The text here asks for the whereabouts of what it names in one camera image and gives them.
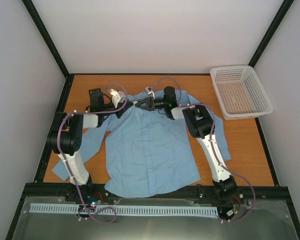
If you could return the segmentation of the black display case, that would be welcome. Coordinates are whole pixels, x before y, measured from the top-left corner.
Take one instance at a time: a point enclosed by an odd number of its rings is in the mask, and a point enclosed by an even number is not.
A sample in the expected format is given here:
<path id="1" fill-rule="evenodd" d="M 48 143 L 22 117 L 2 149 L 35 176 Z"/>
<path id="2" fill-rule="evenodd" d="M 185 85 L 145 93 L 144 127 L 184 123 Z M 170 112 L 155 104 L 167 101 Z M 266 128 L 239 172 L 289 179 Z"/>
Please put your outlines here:
<path id="1" fill-rule="evenodd" d="M 103 92 L 101 91 L 100 88 L 89 89 L 88 93 L 90 99 L 97 99 L 103 96 Z"/>

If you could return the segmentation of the light blue shirt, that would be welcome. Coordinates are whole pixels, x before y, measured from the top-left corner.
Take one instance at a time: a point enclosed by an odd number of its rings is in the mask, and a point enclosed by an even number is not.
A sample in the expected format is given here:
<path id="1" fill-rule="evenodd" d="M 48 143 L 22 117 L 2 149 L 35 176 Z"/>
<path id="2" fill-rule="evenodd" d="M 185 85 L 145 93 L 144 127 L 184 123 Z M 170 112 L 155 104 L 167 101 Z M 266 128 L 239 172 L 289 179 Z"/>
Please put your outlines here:
<path id="1" fill-rule="evenodd" d="M 83 162 L 105 144 L 107 187 L 135 190 L 183 188 L 201 179 L 183 119 L 171 120 L 157 111 L 128 109 L 110 115 L 99 128 L 82 136 Z"/>

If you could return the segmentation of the white plastic basket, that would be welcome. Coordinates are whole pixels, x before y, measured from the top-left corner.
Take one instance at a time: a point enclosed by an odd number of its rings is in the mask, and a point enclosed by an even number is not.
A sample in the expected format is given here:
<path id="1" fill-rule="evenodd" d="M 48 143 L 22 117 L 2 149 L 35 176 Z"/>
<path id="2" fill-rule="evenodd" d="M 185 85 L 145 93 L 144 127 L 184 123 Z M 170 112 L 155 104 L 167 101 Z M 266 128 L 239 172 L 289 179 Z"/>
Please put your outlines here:
<path id="1" fill-rule="evenodd" d="M 225 120 L 258 118 L 273 112 L 273 105 L 253 67 L 214 67 L 210 76 Z"/>

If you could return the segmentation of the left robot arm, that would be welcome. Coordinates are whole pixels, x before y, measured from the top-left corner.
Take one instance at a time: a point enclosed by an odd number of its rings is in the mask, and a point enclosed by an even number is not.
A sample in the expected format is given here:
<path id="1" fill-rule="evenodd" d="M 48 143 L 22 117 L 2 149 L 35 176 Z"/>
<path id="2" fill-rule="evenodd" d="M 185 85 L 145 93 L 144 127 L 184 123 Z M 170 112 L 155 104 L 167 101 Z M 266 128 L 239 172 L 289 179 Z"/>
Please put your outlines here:
<path id="1" fill-rule="evenodd" d="M 119 119 L 134 105 L 123 91 L 110 89 L 108 92 L 105 94 L 99 88 L 89 90 L 89 105 L 84 112 L 56 112 L 46 141 L 61 159 L 70 183 L 79 186 L 76 195 L 85 202 L 93 198 L 94 188 L 90 186 L 91 176 L 80 152 L 83 130 L 100 128 L 111 115 Z"/>

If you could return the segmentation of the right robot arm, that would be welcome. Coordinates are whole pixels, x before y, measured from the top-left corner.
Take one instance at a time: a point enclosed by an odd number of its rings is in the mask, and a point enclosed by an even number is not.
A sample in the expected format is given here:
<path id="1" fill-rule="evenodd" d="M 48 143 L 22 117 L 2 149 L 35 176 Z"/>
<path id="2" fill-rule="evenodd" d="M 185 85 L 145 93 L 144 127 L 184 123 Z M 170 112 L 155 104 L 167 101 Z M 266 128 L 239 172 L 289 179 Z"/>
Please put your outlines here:
<path id="1" fill-rule="evenodd" d="M 135 106 L 146 111 L 164 110 L 168 119 L 185 120 L 190 135 L 198 141 L 208 161 L 215 198 L 219 202 L 230 199 L 237 184 L 217 144 L 215 115 L 202 103 L 182 104 L 182 94 L 176 94 L 172 86 L 164 88 L 162 97 L 156 97 L 149 87 L 145 92 L 148 97 L 137 101 Z"/>

